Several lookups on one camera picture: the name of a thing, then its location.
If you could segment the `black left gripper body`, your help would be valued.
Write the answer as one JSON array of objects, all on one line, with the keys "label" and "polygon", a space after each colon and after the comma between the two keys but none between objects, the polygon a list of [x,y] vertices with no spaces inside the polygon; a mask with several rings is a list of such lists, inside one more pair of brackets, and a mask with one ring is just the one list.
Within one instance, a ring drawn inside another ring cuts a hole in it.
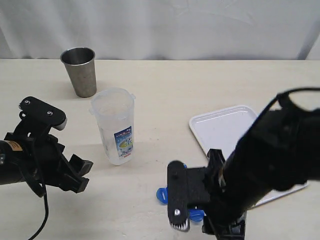
[{"label": "black left gripper body", "polygon": [[2,184],[26,183],[31,190],[60,188],[61,174],[69,173],[64,149],[47,129],[8,132],[2,140]]}]

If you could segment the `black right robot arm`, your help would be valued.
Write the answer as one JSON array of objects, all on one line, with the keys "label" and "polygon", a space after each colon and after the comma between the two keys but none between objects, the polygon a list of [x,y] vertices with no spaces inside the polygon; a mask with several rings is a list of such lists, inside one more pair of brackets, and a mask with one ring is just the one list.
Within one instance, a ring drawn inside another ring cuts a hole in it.
[{"label": "black right robot arm", "polygon": [[204,211],[202,232],[219,240],[245,237],[247,210],[269,192],[286,191],[320,178],[320,111],[304,110],[289,92],[274,98],[236,144],[228,159],[219,149],[207,153],[206,167],[167,169],[168,217],[187,231],[191,208]]}]

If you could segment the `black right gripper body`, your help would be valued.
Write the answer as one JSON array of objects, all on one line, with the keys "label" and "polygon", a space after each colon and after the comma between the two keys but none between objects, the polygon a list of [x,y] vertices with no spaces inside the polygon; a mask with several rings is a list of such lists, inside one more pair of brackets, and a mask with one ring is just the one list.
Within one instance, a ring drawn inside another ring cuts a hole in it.
[{"label": "black right gripper body", "polygon": [[218,240],[243,240],[246,231],[246,213],[229,219],[230,210],[227,201],[222,197],[218,175],[225,163],[220,149],[210,149],[206,167],[188,168],[188,208],[200,209],[205,216],[201,231],[216,237]]}]

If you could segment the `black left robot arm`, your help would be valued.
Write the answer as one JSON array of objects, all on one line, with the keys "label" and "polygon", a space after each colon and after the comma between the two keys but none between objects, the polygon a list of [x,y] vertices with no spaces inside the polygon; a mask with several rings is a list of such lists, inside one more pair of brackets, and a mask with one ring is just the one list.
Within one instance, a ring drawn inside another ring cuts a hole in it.
[{"label": "black left robot arm", "polygon": [[65,192],[83,192],[89,179],[85,177],[93,162],[73,154],[67,159],[65,146],[50,134],[49,126],[17,126],[0,142],[0,183],[8,185],[25,182],[43,197],[42,184]]}]

